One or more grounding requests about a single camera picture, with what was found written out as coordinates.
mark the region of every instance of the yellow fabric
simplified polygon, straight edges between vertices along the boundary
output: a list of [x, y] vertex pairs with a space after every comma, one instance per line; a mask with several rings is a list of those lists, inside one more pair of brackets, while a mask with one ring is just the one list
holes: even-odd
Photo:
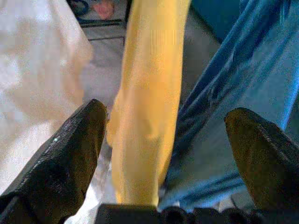
[[169, 165], [190, 0], [134, 0], [108, 124], [118, 203], [158, 204]]

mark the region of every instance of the white cloth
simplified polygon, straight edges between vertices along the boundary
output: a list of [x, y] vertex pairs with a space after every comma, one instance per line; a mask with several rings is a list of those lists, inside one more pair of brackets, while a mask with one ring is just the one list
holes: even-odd
[[82, 104], [92, 47], [65, 0], [0, 0], [0, 194]]

